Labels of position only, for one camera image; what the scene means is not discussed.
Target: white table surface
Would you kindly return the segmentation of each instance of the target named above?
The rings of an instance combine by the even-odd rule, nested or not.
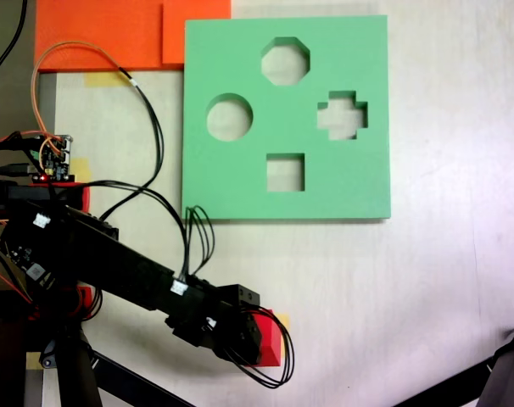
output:
[[[386,407],[491,355],[514,327],[514,0],[232,0],[232,9],[388,16],[393,216],[215,227],[202,277],[251,287],[290,317],[297,365],[278,390],[172,336],[160,312],[108,294],[85,325],[92,346],[203,407]],[[165,131],[154,189],[179,208],[183,75],[135,77]],[[148,179],[153,137],[131,88],[58,75],[55,116],[93,179]],[[93,190],[92,212],[122,196]],[[179,270],[178,231],[155,202],[135,199],[110,221],[124,244]],[[54,378],[48,371],[47,407],[59,405]],[[105,405],[126,404],[105,396]]]

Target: black robot arm segment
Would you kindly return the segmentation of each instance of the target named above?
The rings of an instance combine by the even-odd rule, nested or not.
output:
[[[252,315],[259,294],[239,285],[214,287],[174,271],[117,241],[118,231],[77,210],[22,203],[1,236],[0,249],[45,292],[77,281],[91,284],[145,309],[168,315],[173,333],[194,346],[231,360],[260,362],[261,333]]]

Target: circle hole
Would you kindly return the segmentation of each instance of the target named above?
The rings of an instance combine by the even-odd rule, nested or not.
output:
[[[208,132],[223,142],[244,137],[254,121],[248,101],[235,93],[225,93],[212,100],[208,110]]]

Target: orange foam block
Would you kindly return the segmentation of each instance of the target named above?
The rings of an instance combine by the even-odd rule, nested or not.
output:
[[[163,66],[182,70],[186,21],[230,19],[231,0],[165,0],[163,13]]]
[[[35,59],[56,42],[104,48],[127,70],[182,69],[185,21],[229,19],[231,0],[36,1]],[[114,67],[99,53],[67,47],[44,60],[42,72]]]

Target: white label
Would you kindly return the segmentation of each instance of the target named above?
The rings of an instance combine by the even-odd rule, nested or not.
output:
[[[35,221],[33,222],[33,225],[37,225],[38,227],[41,227],[44,229],[48,223],[50,223],[52,220],[48,218],[46,215],[36,214]]]
[[[27,271],[27,275],[33,280],[38,280],[46,271],[42,268],[41,265],[34,263],[29,270]]]
[[[206,317],[206,322],[208,322],[208,325],[210,325],[212,328],[215,328],[215,325],[217,325],[217,321],[212,320],[209,316]]]
[[[173,293],[176,293],[178,295],[183,295],[187,290],[187,284],[184,284],[183,282],[179,282],[178,280],[174,280],[170,290]]]

